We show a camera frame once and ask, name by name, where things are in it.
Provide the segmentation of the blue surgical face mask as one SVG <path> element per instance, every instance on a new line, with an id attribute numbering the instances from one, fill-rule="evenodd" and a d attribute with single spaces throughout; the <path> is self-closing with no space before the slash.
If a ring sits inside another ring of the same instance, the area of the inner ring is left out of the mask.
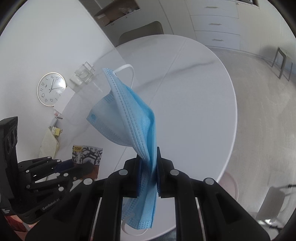
<path id="1" fill-rule="evenodd" d="M 122 228 L 152 228 L 157 202 L 156 119 L 151 108 L 127 85 L 116 70 L 103 68 L 110 92 L 100 99 L 88 114 L 88 122 L 111 142 L 132 147 L 140 157 L 139 194 L 125 198 L 122 205 Z"/>

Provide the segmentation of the white slotted trash bin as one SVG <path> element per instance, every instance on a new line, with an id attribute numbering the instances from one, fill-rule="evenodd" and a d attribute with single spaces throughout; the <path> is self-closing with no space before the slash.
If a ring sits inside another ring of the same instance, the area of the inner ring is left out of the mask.
<path id="1" fill-rule="evenodd" d="M 224 172 L 218 183 L 230 196 L 232 196 L 236 201 L 238 200 L 238 184 L 228 172 Z"/>

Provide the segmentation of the black white patterned box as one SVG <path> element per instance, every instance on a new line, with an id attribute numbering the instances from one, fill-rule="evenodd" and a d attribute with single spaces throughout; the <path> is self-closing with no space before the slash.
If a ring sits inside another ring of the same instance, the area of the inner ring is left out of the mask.
<path id="1" fill-rule="evenodd" d="M 103 149 L 93 146 L 78 146 L 73 145 L 72 161 L 74 164 L 92 163 L 95 166 L 100 165 Z"/>

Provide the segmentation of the grey dining chair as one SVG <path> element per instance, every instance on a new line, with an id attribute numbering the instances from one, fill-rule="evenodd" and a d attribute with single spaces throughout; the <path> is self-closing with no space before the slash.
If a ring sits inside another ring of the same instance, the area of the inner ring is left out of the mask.
<path id="1" fill-rule="evenodd" d="M 151 36 L 151 35 L 162 35 L 164 33 L 163 27 L 160 22 L 154 21 L 150 24 L 144 25 L 140 28 L 136 28 L 134 30 L 130 30 L 128 32 L 123 33 L 118 40 L 118 44 L 122 45 L 129 41 Z"/>

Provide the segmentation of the grey stool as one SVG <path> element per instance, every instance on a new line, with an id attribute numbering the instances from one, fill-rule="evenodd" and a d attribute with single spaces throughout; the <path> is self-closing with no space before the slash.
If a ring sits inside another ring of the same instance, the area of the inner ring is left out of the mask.
<path id="1" fill-rule="evenodd" d="M 278 78 L 280 79 L 283 76 L 286 64 L 290 63 L 290 71 L 289 71 L 289 75 L 288 75 L 288 78 L 287 78 L 287 80 L 289 81 L 290 77 L 292 75 L 292 69 L 293 69 L 292 58 L 291 58 L 290 54 L 288 54 L 288 52 L 286 50 L 284 50 L 281 47 L 278 47 L 271 67 L 273 67 L 275 65 L 276 60 L 278 58 L 278 55 L 280 55 L 281 58 L 282 58 L 282 61 L 281 61 L 281 64 L 280 64 L 280 73 L 278 75 Z"/>

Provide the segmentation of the white drawer cabinet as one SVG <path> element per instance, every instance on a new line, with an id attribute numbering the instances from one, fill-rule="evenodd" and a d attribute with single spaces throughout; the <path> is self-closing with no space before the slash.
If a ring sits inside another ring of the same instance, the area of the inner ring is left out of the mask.
<path id="1" fill-rule="evenodd" d="M 244 1 L 159 1 L 174 35 L 245 51 L 259 7 Z"/>

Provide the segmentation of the round wall clock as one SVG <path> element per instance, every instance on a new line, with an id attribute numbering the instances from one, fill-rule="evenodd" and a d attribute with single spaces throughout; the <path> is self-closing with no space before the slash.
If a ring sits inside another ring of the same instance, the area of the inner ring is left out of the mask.
<path id="1" fill-rule="evenodd" d="M 45 74 L 37 85 L 38 100 L 44 106 L 53 107 L 66 89 L 64 77 L 56 72 Z"/>

